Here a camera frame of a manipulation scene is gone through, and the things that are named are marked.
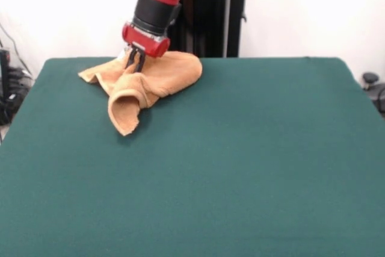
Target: black equipment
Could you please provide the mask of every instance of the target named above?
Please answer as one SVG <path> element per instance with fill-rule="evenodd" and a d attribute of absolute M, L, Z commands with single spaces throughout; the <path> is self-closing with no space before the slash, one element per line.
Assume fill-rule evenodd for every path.
<path fill-rule="evenodd" d="M 380 78 L 372 72 L 363 74 L 364 91 L 371 99 L 377 110 L 385 114 L 385 83 L 377 83 Z"/>

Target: red robot arm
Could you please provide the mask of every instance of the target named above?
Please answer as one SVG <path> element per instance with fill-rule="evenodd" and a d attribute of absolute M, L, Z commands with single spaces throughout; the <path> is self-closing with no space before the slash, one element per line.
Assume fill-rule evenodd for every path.
<path fill-rule="evenodd" d="M 123 27 L 123 39 L 133 48 L 132 53 L 161 57 L 170 40 L 167 28 L 179 9 L 179 0 L 138 0 L 132 22 Z"/>

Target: white wall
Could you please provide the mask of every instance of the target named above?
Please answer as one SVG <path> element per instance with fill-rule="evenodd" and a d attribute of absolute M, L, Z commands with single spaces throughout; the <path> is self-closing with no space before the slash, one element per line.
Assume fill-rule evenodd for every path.
<path fill-rule="evenodd" d="M 0 21 L 38 74 L 51 57 L 117 55 L 135 2 L 0 0 Z M 356 78 L 385 79 L 385 0 L 247 0 L 245 12 L 242 57 L 341 57 Z"/>

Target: orange towel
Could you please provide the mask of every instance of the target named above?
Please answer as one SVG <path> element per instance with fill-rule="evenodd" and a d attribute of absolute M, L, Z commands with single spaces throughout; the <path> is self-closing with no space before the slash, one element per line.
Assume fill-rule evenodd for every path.
<path fill-rule="evenodd" d="M 195 83 L 202 75 L 199 59 L 185 52 L 169 51 L 161 58 L 146 57 L 140 73 L 138 63 L 125 68 L 129 53 L 79 73 L 88 83 L 99 83 L 109 96 L 108 115 L 122 135 L 139 124 L 140 109 L 150 108 L 159 98 L 174 94 Z"/>

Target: green felt surface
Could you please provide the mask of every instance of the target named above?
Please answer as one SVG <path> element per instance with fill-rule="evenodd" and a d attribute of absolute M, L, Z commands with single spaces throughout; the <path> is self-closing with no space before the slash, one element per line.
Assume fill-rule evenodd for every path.
<path fill-rule="evenodd" d="M 338 59 L 202 60 L 121 137 L 49 60 L 0 148 L 1 257 L 385 256 L 385 126 Z"/>

